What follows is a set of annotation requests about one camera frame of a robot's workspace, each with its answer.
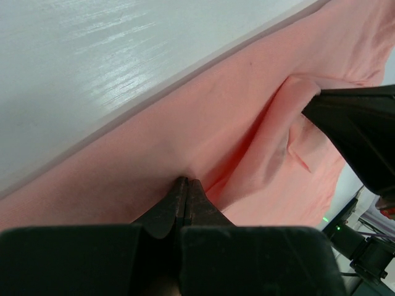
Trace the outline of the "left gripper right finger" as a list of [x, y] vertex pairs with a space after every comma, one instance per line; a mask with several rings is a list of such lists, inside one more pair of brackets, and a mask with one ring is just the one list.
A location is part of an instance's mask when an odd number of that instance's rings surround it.
[[324, 233], [309, 227], [237, 227], [189, 184], [181, 228], [182, 295], [344, 295]]

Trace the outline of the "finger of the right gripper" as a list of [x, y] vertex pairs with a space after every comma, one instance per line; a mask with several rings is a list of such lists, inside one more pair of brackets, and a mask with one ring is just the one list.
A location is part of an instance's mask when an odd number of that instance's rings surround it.
[[324, 89], [302, 113], [371, 192], [394, 194], [394, 85]]

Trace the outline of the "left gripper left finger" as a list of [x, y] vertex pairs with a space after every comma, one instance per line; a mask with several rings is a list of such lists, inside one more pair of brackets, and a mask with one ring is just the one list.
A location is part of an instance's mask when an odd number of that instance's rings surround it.
[[1, 233], [2, 295], [178, 295], [175, 231], [188, 180], [130, 224]]

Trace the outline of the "pink t shirt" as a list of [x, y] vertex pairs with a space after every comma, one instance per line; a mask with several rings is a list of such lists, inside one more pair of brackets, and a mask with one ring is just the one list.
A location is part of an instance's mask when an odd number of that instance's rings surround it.
[[302, 114], [379, 85], [393, 1], [330, 1], [248, 45], [1, 201], [1, 229], [130, 223], [179, 176], [238, 225], [317, 226], [344, 160]]

